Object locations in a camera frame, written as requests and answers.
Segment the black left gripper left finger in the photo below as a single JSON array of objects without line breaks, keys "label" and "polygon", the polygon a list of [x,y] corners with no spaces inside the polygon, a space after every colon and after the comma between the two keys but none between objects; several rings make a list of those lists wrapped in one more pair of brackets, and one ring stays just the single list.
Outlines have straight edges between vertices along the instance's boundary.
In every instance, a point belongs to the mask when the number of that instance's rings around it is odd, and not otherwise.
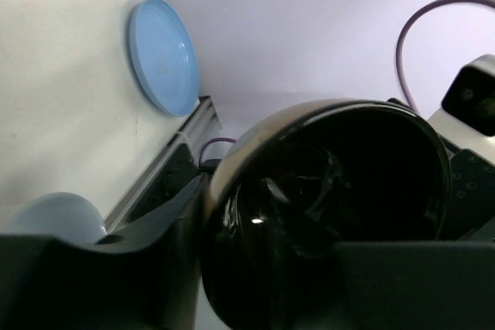
[{"label": "black left gripper left finger", "polygon": [[207,177],[105,237],[77,246],[1,238],[3,329],[191,329]]}]

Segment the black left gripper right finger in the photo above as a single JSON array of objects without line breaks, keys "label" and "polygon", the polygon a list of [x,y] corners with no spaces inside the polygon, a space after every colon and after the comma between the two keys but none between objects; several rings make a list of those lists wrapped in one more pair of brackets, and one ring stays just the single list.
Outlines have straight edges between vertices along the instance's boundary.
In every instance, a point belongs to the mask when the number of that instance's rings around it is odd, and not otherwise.
[{"label": "black left gripper right finger", "polygon": [[274,329],[494,327],[492,229],[355,241],[298,229],[276,249],[274,274]]}]

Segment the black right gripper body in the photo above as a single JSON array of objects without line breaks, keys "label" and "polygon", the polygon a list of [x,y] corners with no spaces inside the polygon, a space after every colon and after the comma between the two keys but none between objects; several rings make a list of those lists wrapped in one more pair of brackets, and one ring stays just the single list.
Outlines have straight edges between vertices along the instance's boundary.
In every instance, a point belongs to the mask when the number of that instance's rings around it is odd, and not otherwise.
[{"label": "black right gripper body", "polygon": [[449,168],[407,141],[391,165],[387,240],[467,240],[494,218],[494,163],[439,135]]}]

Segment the pale blue mug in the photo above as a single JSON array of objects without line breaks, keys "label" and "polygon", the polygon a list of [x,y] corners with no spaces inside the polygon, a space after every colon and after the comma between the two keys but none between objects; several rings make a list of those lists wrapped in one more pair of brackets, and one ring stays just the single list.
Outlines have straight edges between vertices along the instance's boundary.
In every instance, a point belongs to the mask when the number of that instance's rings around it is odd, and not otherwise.
[{"label": "pale blue mug", "polygon": [[2,235],[53,236],[69,243],[96,243],[107,235],[104,218],[83,196],[55,192],[25,205],[1,207]]}]

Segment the black and tan bowl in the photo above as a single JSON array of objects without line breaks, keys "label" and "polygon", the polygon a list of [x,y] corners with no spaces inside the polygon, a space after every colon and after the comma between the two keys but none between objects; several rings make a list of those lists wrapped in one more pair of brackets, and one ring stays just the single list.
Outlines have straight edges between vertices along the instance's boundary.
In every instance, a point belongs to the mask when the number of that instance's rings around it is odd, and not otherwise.
[{"label": "black and tan bowl", "polygon": [[343,242],[435,240],[451,189],[442,139],[410,108],[317,100],[244,133],[206,195],[202,282],[232,329],[345,323]]}]

